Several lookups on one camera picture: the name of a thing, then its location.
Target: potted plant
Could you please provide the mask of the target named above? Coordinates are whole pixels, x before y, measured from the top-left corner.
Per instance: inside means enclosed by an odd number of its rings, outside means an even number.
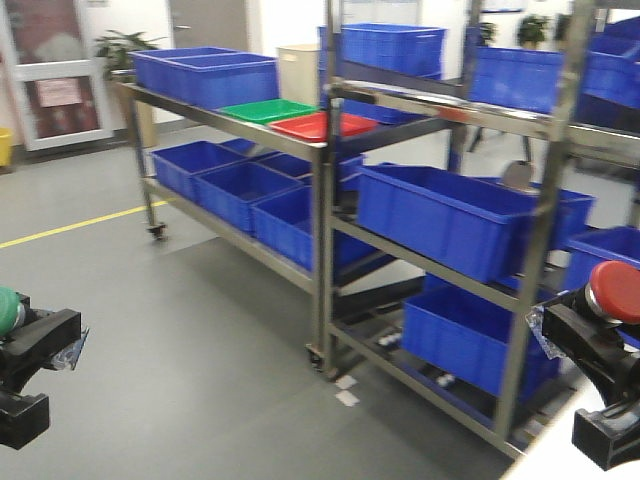
[[[556,21],[556,32],[553,36],[553,40],[556,43],[556,49],[558,51],[564,51],[567,46],[567,31],[569,30],[569,23],[571,22],[571,15],[565,15],[563,13],[558,15]]]
[[[543,15],[527,15],[518,28],[518,45],[529,50],[537,50],[538,45],[547,39],[546,30],[549,17]]]
[[[131,131],[132,120],[127,90],[121,87],[123,83],[135,81],[135,75],[115,75],[116,71],[132,71],[133,61],[129,52],[140,50],[156,50],[158,47],[153,40],[144,40],[144,32],[126,34],[117,30],[107,30],[107,35],[95,39],[96,56],[104,58],[103,76],[111,86],[124,117],[128,131]],[[140,125],[142,145],[152,147],[157,144],[153,108],[145,103],[136,102],[136,110]]]
[[[480,46],[490,47],[496,41],[498,26],[491,22],[480,23]]]

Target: green plastic tray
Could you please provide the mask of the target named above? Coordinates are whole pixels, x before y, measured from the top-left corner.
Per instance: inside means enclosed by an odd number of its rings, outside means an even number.
[[[277,98],[264,102],[243,103],[231,107],[221,108],[220,111],[231,117],[239,118],[247,122],[266,123],[284,120],[286,118],[308,115],[318,110],[318,107],[304,103],[292,102]]]

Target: yellow floor line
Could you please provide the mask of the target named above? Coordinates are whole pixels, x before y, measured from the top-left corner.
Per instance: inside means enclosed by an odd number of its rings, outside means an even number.
[[[166,203],[167,202],[162,200],[159,202],[154,202],[151,205],[153,205],[154,207],[159,207],[160,205],[166,205]],[[28,235],[26,237],[16,238],[15,240],[10,240],[8,242],[0,243],[0,249],[13,247],[15,245],[20,245],[21,243],[31,242],[32,240],[38,240],[44,237],[50,237],[51,235],[57,235],[58,233],[68,232],[70,230],[75,230],[77,228],[87,227],[89,225],[105,222],[107,220],[113,220],[114,218],[124,217],[126,215],[131,215],[132,213],[144,212],[145,209],[146,207],[144,206],[130,208],[129,210],[122,210],[121,212],[110,213],[109,215],[103,215],[102,217],[96,217],[96,218],[91,218],[89,220],[84,220],[82,222],[72,223],[71,225],[54,228],[53,230],[47,230],[45,232]]]

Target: blue plastic bin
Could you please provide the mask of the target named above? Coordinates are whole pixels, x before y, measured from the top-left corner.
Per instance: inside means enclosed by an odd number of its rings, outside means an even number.
[[[350,177],[346,177],[340,180],[340,191],[342,192],[354,192],[360,191],[360,179],[362,175],[356,173],[355,175],[351,175]]]
[[[587,63],[583,92],[632,108],[640,107],[637,66],[627,58],[592,53]]]
[[[276,60],[250,53],[174,59],[180,98],[207,110],[279,97]]]
[[[282,193],[253,206],[256,238],[306,270],[313,268],[311,188]],[[336,265],[346,266],[375,248],[343,233],[336,234]]]
[[[500,179],[495,177],[478,177],[478,180],[491,182],[495,185],[498,185],[500,182]],[[531,186],[537,189],[541,187],[539,183],[535,182],[532,182]],[[518,190],[511,191],[516,195],[521,195],[525,200],[530,201],[532,205],[531,208],[534,208],[533,205],[538,199],[537,195],[530,195]],[[591,195],[572,192],[570,190],[560,190],[559,196],[558,211],[556,213],[550,242],[552,250],[565,248],[570,237],[579,235],[587,229],[587,218],[595,203],[595,198]]]
[[[576,111],[580,123],[640,133],[640,89],[635,107],[583,95]]]
[[[589,44],[589,50],[617,55],[633,62],[640,60],[640,40],[631,38],[614,37],[607,34],[596,35]]]
[[[469,95],[475,102],[549,113],[563,56],[555,52],[478,47]]]
[[[251,140],[247,140],[246,138],[234,138],[233,140],[222,142],[219,145],[228,150],[232,150],[241,155],[244,155],[248,160],[253,161],[280,153],[276,150],[271,150],[265,147],[258,148],[259,146],[257,143],[252,142]]]
[[[481,282],[521,268],[532,199],[431,167],[361,168],[358,223]]]
[[[564,56],[556,52],[478,47],[470,100],[550,113]],[[640,80],[628,58],[592,52],[583,93],[635,108]]]
[[[287,177],[307,182],[311,176],[311,163],[286,153],[279,153],[259,161],[260,165],[275,170]]]
[[[605,27],[604,33],[612,37],[640,40],[640,17],[610,23]]]
[[[326,63],[326,28],[319,27],[320,68]],[[442,71],[443,28],[385,23],[354,23],[342,27],[346,60],[408,75]]]
[[[402,347],[427,362],[498,396],[513,314],[460,288],[443,285],[404,304]],[[558,375],[532,339],[526,354],[520,398],[530,397]]]
[[[194,142],[151,152],[158,182],[198,202],[194,177],[245,157],[211,142]]]
[[[569,240],[571,261],[563,288],[573,290],[589,281],[591,270],[607,260],[621,260],[640,269],[640,231],[632,227],[594,230]]]
[[[136,70],[137,82],[155,92],[169,95],[175,92],[172,87],[175,81],[172,76],[171,64],[166,60],[171,58],[194,57],[202,55],[219,55],[223,53],[233,53],[235,50],[218,47],[194,47],[194,48],[172,48],[165,50],[145,50],[140,52],[130,52],[133,66]]]
[[[248,234],[254,231],[252,204],[302,186],[297,180],[250,162],[200,175],[195,184],[203,208]]]
[[[358,174],[364,159],[365,155],[356,155],[338,161],[338,179],[345,180]],[[303,180],[306,183],[311,181],[311,163],[293,155],[277,153],[259,160],[259,163],[288,177]]]

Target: shelf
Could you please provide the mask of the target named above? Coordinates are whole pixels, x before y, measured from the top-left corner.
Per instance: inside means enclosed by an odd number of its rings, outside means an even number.
[[[133,98],[139,102],[173,112],[202,125],[217,128],[310,162],[320,161],[326,146],[325,143],[303,142],[302,140],[274,132],[262,125],[243,122],[242,120],[194,107],[173,98],[153,93],[137,85],[127,84],[125,87],[129,89]]]
[[[483,415],[477,414],[468,404],[452,395],[437,383],[420,374],[419,371],[408,364],[396,361],[382,349],[368,345],[364,338],[360,338],[355,331],[340,323],[329,324],[329,333],[340,342],[352,348],[377,367],[384,370],[397,380],[427,399],[434,406],[447,415],[453,417],[475,434],[484,438],[491,445],[513,459],[518,458],[522,452],[514,445],[505,442],[491,430],[491,421]]]
[[[395,70],[387,70],[349,60],[343,60],[341,65],[342,71],[340,75],[346,80],[363,80],[385,85],[398,85],[399,87],[440,95],[456,95],[459,91],[459,82],[457,81],[432,80],[414,75],[405,75]]]
[[[216,232],[220,237],[227,240],[234,247],[255,258],[274,272],[279,273],[302,290],[312,293],[312,280],[309,276],[309,272],[306,270],[300,268],[295,263],[268,247],[265,247],[256,239],[246,235],[235,227],[232,227],[224,220],[212,215],[189,200],[180,197],[173,190],[163,187],[156,180],[144,178],[142,179],[142,184],[145,191],[166,200],[167,203],[173,207],[181,210],[205,227]]]
[[[485,298],[496,305],[501,306],[512,312],[516,311],[518,306],[518,299],[501,292],[489,285],[473,280],[455,270],[452,270],[438,262],[435,262],[419,253],[414,252],[402,245],[388,240],[380,235],[373,233],[365,228],[356,225],[356,223],[350,219],[333,216],[331,219],[332,227],[336,230],[351,235],[358,240],[362,240],[365,243],[373,245],[383,252],[387,252],[396,258],[405,260],[418,268],[421,268],[433,275],[442,278],[443,280],[453,283],[465,290]]]
[[[359,317],[371,310],[402,302],[422,292],[424,277],[416,277],[383,287],[353,293],[336,298],[334,319]]]
[[[551,116],[476,103],[457,97],[426,93],[384,84],[345,81],[336,91],[345,98],[365,100],[376,105],[550,140]],[[639,168],[640,135],[588,125],[570,125],[571,152],[625,167]]]
[[[159,95],[137,85],[128,84],[126,88],[131,91],[133,97],[139,102],[168,110],[194,122],[217,128],[232,135],[246,138],[260,145],[303,158],[310,162],[320,161],[326,147],[325,143],[303,142],[302,140],[274,132],[268,127],[243,122],[209,110],[194,107],[193,105],[188,105],[178,100]],[[345,155],[355,155],[404,140],[428,135],[450,128],[450,126],[450,122],[439,118],[424,118],[394,127],[381,125],[371,132],[349,137],[342,142],[342,150]]]

